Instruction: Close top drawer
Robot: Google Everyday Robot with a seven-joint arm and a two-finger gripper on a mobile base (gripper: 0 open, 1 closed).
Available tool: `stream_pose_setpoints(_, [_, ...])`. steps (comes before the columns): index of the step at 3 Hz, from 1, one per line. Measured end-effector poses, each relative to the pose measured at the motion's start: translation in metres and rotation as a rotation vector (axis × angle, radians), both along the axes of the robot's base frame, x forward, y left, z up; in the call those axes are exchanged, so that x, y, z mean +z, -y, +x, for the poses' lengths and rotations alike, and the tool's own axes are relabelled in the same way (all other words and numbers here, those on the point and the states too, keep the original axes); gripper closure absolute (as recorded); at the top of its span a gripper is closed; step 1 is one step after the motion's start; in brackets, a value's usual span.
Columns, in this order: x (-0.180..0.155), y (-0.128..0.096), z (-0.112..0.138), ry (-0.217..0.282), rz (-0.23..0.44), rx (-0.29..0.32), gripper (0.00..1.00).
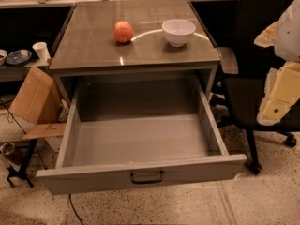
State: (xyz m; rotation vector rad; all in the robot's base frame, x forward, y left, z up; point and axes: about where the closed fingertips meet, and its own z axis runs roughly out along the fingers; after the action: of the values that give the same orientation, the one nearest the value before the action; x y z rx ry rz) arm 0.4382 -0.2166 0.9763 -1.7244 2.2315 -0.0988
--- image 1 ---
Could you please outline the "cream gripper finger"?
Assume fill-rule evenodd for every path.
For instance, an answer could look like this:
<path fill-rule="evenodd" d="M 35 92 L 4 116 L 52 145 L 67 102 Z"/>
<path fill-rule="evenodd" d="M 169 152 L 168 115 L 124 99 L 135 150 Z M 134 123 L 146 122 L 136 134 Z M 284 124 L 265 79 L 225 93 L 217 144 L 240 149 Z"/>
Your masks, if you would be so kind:
<path fill-rule="evenodd" d="M 280 69 L 271 68 L 266 76 L 264 97 L 257 122 L 273 126 L 300 99 L 300 63 L 286 62 Z"/>

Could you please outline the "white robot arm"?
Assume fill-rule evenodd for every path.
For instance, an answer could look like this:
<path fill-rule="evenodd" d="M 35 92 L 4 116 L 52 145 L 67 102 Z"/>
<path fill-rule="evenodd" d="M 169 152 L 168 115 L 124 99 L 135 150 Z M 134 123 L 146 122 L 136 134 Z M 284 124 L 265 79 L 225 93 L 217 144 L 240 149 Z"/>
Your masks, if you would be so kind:
<path fill-rule="evenodd" d="M 257 115 L 259 124 L 273 126 L 300 98 L 300 0 L 293 0 L 279 20 L 254 39 L 254 44 L 273 46 L 275 56 L 285 61 L 280 69 L 269 70 Z"/>

